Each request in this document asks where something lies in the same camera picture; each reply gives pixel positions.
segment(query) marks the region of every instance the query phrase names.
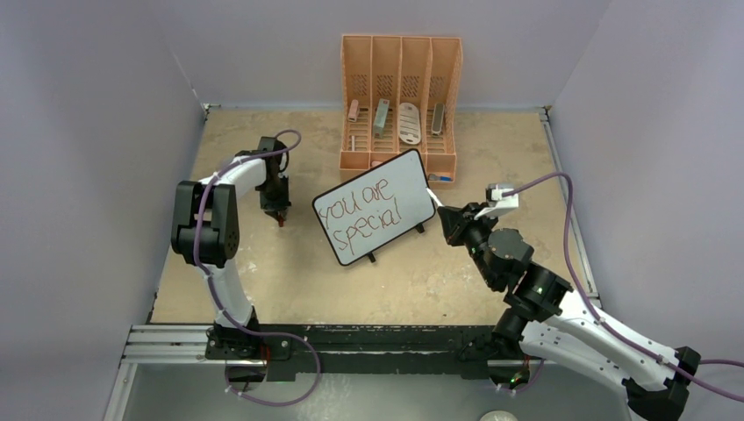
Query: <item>metal frame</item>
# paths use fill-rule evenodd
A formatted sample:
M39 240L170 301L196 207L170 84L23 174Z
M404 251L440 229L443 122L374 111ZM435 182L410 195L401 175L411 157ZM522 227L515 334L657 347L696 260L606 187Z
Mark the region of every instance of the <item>metal frame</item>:
M558 171L563 171L563 166L561 165L561 159L558 157L558 151L555 149L555 139L553 138L553 131L550 129L550 119L547 116L547 110L545 108L541 108L538 111L538 114L540 115L540 122L542 123L542 128L545 130L545 137L547 139L547 145L550 148L550 155L553 157L553 163L555 164L555 169ZM561 178L561 192L563 193L563 201L568 201L569 199L569 190L566 186L566 182ZM591 267L589 264L589 257L586 253L586 247L583 243L583 237L581 234L581 230L579 229L579 223L576 219L576 210L571 211L571 230L574 233L574 239L576 240L576 248L579 252L579 259L581 259L581 266L583 270L584 280L586 281L586 287L587 287L587 295L589 298L596 298L596 300L593 300L594 304L597 307L601 307L599 304L599 292L597 291L596 283L594 283L594 275L591 273Z

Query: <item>beige table top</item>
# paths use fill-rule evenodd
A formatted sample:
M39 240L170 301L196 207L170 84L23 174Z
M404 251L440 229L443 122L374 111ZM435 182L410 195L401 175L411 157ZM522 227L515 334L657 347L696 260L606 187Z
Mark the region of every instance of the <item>beige table top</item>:
M211 174L225 158L250 150L261 135L284 128L303 134L291 154L286 225L279 228L250 192L239 204L241 282L262 323L372 325L493 325L506 305L491 292L463 247L442 238L440 221L408 232L375 252L377 263L336 261L313 213L312 199L340 183L340 111L213 111L206 123L192 179ZM481 202L492 182L525 182L555 170L536 113L459 112L455 118L457 182L438 190L444 204ZM287 135L287 143L294 141ZM498 226L519 229L535 261L569 278L562 255L565 204L555 179L523 193L518 210ZM580 260L571 236L572 261ZM195 268L168 254L155 302L154 323L209 323L207 288Z

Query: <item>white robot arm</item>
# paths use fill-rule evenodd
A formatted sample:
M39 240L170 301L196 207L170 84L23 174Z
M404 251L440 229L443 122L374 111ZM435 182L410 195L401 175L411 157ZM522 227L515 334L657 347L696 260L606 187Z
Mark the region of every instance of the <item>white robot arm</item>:
M289 178L286 169L289 154L263 159L246 160L247 155L278 151L286 146L276 138L261 138L258 149L238 153L232 161L242 162L222 174L210 192L208 214L204 218L200 239L199 260L209 269L219 301L225 310L241 325L247 325L254 314L253 303L247 298L240 284L240 276L235 265L235 253L240 242L238 229L237 201L249 190L261 192L261 208L283 226L289 200ZM198 205L201 192L213 175L198 182L181 182L176 189L171 245L176 253L182 254L189 264L194 264L193 244L195 238ZM207 275L199 270L206 280ZM215 324L233 328L233 324L215 305Z
M484 203L437 209L447 243L465 246L486 284L506 293L510 308L494 329L495 346L518 347L586 375L625 397L648 421L677 420L690 380L670 366L694 375L700 354L659 344L623 325L587 303L568 281L533 262L534 250L517 230L494 231L497 217L519 206L516 192L509 193L513 190L508 184L491 184ZM641 353L610 329L658 357Z

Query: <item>gray wall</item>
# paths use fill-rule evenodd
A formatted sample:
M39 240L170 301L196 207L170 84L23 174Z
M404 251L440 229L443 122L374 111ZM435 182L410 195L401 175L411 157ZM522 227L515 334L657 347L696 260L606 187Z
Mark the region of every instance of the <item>gray wall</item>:
M340 107L342 33L462 37L460 105L552 103L610 0L152 0L202 102Z
M744 360L744 3L614 0L555 103L577 216L610 313ZM704 378L744 395L744 372ZM692 419L744 405L693 387Z
M0 2L0 418L101 419L200 109L142 0Z

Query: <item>metal bracket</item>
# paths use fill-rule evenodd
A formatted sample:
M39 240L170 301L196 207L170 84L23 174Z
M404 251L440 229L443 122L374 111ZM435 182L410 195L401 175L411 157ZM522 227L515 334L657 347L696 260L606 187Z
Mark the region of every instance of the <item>metal bracket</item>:
M126 403L132 391L134 376L137 374L137 364L122 363L118 368L114 390L111 392L109 406L106 408L104 421L120 421L124 419Z

